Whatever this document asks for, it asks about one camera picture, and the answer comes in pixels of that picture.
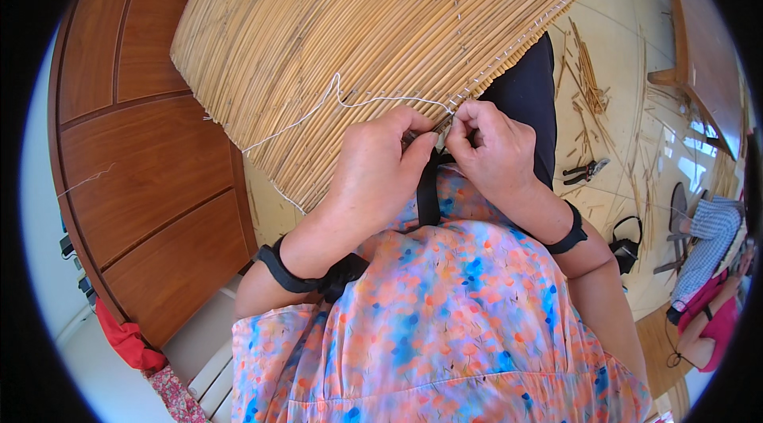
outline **wooden cabinet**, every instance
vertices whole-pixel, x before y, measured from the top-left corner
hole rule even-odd
[[[169,59],[186,1],[74,0],[50,78],[63,220],[109,311],[155,348],[256,252],[241,153]]]

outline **floral shirt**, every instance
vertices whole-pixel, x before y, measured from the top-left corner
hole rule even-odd
[[[440,225],[415,229],[411,199],[335,304],[234,324],[234,421],[643,421],[649,390],[581,322],[546,248],[456,166],[437,189]]]

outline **tiled floor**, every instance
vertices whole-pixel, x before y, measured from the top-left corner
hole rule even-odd
[[[556,100],[556,192],[575,204],[607,240],[619,219],[636,214],[634,197],[638,196],[645,245],[641,259],[630,274],[623,276],[636,320],[667,302],[674,284],[670,272],[653,275],[656,266],[672,260],[672,244],[665,241],[672,189],[682,181],[690,208],[695,206],[702,191],[711,185],[716,155],[716,150],[703,144],[702,134],[695,131],[702,130],[702,125],[685,118],[687,109],[681,94],[676,89],[646,83],[646,73],[674,66],[670,12],[670,0],[578,0],[567,14],[587,45],[599,88],[609,89],[606,114],[599,117],[615,146],[608,150],[601,136],[596,142],[591,135],[595,159],[608,157],[610,163],[586,186],[562,183],[562,170],[575,167],[581,158],[580,141],[575,139],[583,125],[572,108],[571,97],[577,85],[570,70],[562,75]],[[565,49],[563,31],[571,33],[567,17],[548,31],[556,56],[557,83]],[[566,39],[566,60],[575,67],[577,47],[572,37]],[[586,112],[583,115],[586,127],[600,135],[591,116]],[[273,189],[262,172],[244,162],[257,241],[272,243],[294,227],[301,214]],[[649,213],[645,212],[648,188]],[[618,237],[635,239],[638,234],[633,221],[618,231]]]

